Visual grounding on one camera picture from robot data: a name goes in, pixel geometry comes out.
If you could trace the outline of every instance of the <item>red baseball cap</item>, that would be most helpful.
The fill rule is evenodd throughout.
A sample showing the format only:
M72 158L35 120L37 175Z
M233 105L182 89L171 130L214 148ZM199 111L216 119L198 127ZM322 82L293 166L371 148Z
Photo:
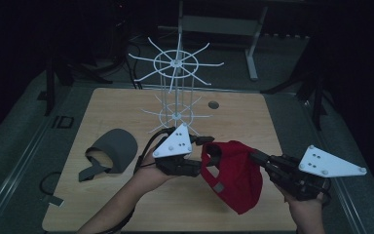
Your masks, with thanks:
M239 215L256 206L260 198L263 185L260 166L249 159L249 153L255 151L235 140L209 142L202 148L202 177ZM218 175L208 170L211 166L218 169Z

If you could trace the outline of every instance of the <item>dark background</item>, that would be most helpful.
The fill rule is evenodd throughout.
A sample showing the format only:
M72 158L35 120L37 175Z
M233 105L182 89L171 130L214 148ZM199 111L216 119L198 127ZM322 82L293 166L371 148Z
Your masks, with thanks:
M263 5L262 1L186 2L191 2L187 11L232 18L252 18L252 12L258 13ZM316 60L323 65L325 89L332 94L374 175L374 1L348 0L336 6L331 1L269 4L263 32L311 37L316 56L302 57L301 62ZM111 56L99 52L103 49L97 46L100 38L96 35L111 27L122 30L117 24L123 23L137 25L154 36L155 25L176 25L177 11L173 0L0 0L0 123L29 82L45 70L51 52L94 64L99 54ZM311 68L308 62L304 65ZM68 77L59 79L70 84Z

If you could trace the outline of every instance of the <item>wooden table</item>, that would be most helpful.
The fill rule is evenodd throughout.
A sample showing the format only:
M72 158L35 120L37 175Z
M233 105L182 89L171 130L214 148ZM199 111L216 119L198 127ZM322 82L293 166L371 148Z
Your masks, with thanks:
M43 220L47 231L76 231L94 215L131 177L135 160L120 175L97 175L79 182L78 173L90 166L85 150L112 129L132 133L139 155L160 126L156 115L161 110L155 98L159 91L96 89L56 187L55 196L64 200L61 207L50 205ZM269 110L262 95L222 92L194 92L196 118L191 124L201 136L215 141L238 140L265 153L281 155L281 147ZM217 101L219 108L208 107ZM191 159L200 160L201 148L195 146ZM178 177L146 194L137 204L128 231L257 231L295 230L288 205L262 169L264 185L259 203L238 215L225 205L203 178Z

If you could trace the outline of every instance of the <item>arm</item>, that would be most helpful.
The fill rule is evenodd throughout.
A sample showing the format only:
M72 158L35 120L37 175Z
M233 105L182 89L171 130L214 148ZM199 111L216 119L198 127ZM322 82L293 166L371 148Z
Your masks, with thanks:
M143 165L154 162L152 152L153 150L148 152ZM155 165L140 168L101 210L78 230L78 233L97 233L114 227L132 211L144 194L160 187L173 177L165 175Z
M284 201L289 204L290 214L299 234L324 234L321 217L322 193L316 199L301 202L280 187L277 188L283 194Z

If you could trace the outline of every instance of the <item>person's right arm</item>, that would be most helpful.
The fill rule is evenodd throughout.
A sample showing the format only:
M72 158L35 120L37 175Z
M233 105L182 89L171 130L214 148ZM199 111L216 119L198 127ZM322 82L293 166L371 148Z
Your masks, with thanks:
M298 201L292 195L278 187L284 196L284 201L289 204L290 214L297 225L299 234L324 234L321 216L323 194L316 199Z

